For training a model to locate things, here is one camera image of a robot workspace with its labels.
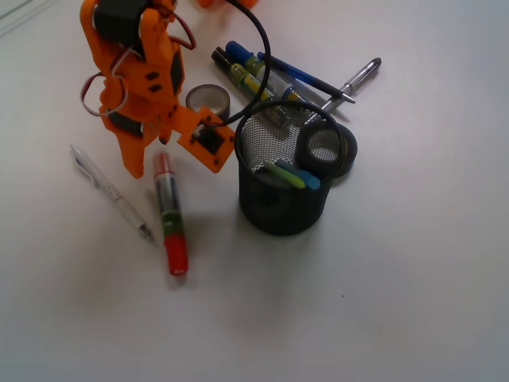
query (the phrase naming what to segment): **yellow marker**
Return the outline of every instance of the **yellow marker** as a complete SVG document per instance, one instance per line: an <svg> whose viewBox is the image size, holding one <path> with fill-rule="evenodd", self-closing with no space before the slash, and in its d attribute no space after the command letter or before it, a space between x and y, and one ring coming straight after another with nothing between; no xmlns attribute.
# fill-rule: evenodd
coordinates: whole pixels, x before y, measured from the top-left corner
<svg viewBox="0 0 509 382"><path fill-rule="evenodd" d="M284 179L287 182L289 182L293 187L296 187L298 189L305 189L304 181L300 179L297 175L294 175L291 172L286 171L279 166L276 166L272 162L265 162L264 167L274 175L278 175L281 179Z"/></svg>

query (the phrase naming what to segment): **red cap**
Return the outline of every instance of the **red cap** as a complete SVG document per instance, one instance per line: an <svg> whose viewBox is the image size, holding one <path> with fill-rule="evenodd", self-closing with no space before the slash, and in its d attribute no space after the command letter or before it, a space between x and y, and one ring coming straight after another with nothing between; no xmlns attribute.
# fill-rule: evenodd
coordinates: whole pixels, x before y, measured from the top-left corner
<svg viewBox="0 0 509 382"><path fill-rule="evenodd" d="M172 173L172 168L169 164L169 154L166 152L157 153L153 156L153 177L161 175L162 173Z"/></svg>
<svg viewBox="0 0 509 382"><path fill-rule="evenodd" d="M165 238L169 273L173 276L185 275L189 269L188 250L184 235L171 235Z"/></svg>

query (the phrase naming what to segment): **black tape roll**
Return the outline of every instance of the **black tape roll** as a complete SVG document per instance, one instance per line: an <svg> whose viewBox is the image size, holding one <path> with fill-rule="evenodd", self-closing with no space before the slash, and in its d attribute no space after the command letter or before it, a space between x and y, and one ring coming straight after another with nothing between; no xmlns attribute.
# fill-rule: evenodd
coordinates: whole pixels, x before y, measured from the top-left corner
<svg viewBox="0 0 509 382"><path fill-rule="evenodd" d="M222 87L212 84L200 85L192 89L185 97L185 106L200 111L209 107L221 120L230 118L230 95Z"/></svg>
<svg viewBox="0 0 509 382"><path fill-rule="evenodd" d="M327 150L328 144L337 145L336 140L328 142L328 137L326 136L328 129L327 123L325 121L314 122L303 127L298 136L295 160L299 167L314 173L318 177L323 177L325 174L333 171L339 162L343 163L336 171L334 177L342 177L352 169L353 162L357 156L356 137L345 126L340 125L339 123L337 125L344 132L344 156L342 158L336 157L333 160L325 161L318 158L318 155L313 153L315 150L313 149L313 146L316 146L317 144L320 147L319 150ZM335 147L331 147L328 151L332 153L336 152L337 149Z"/></svg>

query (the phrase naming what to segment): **blue marker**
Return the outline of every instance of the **blue marker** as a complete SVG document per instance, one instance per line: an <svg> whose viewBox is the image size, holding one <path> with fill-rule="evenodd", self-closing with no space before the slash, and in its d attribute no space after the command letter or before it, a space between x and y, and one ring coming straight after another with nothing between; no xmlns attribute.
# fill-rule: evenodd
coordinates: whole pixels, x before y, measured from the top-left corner
<svg viewBox="0 0 509 382"><path fill-rule="evenodd" d="M263 60L264 57L264 53L258 52L258 58L260 60ZM274 69L278 69L283 73L288 74L289 76L295 77L298 80L301 80L302 82L311 85L318 90L321 90L323 93L327 93L336 99L342 99L349 103L356 102L351 96L344 94L341 90L334 88L322 80L318 80L316 77L313 77L310 74L303 72L302 70L297 69L290 64L287 64L286 62L278 60L275 57L271 57L270 62Z"/></svg>

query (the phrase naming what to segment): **orange bracket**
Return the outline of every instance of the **orange bracket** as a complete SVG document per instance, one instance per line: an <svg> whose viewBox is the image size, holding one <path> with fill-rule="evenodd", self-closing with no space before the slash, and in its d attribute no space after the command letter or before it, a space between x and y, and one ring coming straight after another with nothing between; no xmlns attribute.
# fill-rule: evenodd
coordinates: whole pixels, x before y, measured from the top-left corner
<svg viewBox="0 0 509 382"><path fill-rule="evenodd" d="M106 77L99 110L105 114L119 107L127 93L118 113L142 126L138 136L116 125L109 115L102 116L104 126L119 141L124 166L133 177L142 177L145 148L157 137L166 144L175 130L181 134L179 144L212 172L219 172L233 152L235 133L228 126L207 127L222 123L209 108L196 113L180 105L178 96L185 78L181 46L166 32L174 18L164 19L158 10L146 9L139 22L143 56L131 49L112 73L112 63L123 47L102 39L95 29L98 4L99 0L84 0L80 19L94 62ZM172 0L159 0L157 4L174 11Z"/></svg>

